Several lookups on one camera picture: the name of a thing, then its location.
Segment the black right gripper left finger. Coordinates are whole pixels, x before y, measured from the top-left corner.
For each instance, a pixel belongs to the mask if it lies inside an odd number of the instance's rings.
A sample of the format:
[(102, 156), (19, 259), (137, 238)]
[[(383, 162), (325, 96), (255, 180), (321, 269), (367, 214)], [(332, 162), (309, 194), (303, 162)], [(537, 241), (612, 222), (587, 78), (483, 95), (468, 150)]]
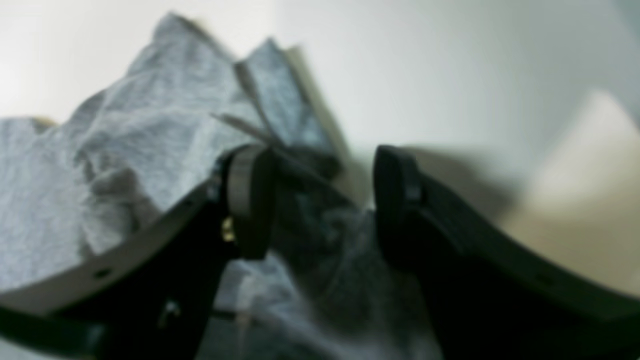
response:
[(274, 215), (275, 154), (240, 146), (210, 178), (121, 245), (1, 296), (1, 337), (81, 360), (192, 360), (228, 262), (260, 260)]

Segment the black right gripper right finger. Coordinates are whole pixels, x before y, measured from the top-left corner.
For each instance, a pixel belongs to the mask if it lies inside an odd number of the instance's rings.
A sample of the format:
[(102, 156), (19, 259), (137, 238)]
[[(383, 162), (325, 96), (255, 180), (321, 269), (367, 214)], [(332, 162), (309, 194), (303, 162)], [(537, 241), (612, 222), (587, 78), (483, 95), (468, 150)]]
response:
[(446, 360), (639, 358), (638, 297), (517, 243), (397, 146), (373, 173), (382, 255), (418, 280)]

